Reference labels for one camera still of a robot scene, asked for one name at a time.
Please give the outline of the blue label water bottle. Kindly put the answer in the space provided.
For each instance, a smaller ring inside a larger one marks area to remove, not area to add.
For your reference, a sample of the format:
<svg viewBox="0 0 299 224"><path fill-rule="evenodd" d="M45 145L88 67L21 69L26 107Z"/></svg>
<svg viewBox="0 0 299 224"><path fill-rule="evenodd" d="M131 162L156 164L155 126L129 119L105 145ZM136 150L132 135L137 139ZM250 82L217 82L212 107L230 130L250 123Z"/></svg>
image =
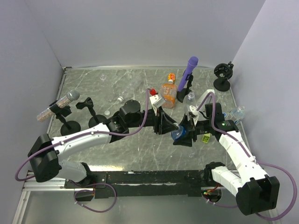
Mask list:
<svg viewBox="0 0 299 224"><path fill-rule="evenodd" d="M171 132L171 137L174 141L182 138L186 134L186 129L179 125L177 130Z"/></svg>

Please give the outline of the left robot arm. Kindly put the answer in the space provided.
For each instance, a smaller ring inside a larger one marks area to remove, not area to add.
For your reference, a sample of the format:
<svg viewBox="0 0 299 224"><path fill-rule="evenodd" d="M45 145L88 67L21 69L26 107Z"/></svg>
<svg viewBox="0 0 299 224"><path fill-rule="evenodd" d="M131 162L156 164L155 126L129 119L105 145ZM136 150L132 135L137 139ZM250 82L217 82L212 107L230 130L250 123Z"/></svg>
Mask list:
<svg viewBox="0 0 299 224"><path fill-rule="evenodd" d="M130 136L130 128L136 128L139 132L143 127L149 126L159 135L178 129L176 121L161 107L152 106L151 109L141 111L138 101L129 100L114 116L89 129L55 138L43 134L37 138L28 153L34 177L37 182L46 182L54 177L70 179L86 188L93 180L88 165L70 162L68 157Z"/></svg>

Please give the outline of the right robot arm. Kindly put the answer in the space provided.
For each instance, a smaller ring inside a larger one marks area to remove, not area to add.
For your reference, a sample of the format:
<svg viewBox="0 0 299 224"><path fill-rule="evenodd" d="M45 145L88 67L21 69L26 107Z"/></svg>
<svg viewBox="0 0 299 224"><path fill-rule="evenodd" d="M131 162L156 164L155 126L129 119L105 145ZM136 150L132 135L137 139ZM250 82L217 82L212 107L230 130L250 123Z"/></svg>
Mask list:
<svg viewBox="0 0 299 224"><path fill-rule="evenodd" d="M209 186L216 183L235 196L237 207L244 215L272 210L277 205L280 183L257 163L246 147L238 127L226 120L219 103L206 104L207 119L199 121L199 110L193 105L185 107L179 127L183 132L174 136L174 144L192 146L198 135L210 133L226 150L235 165L238 175L233 174L223 163L211 162L204 169L204 181Z"/></svg>

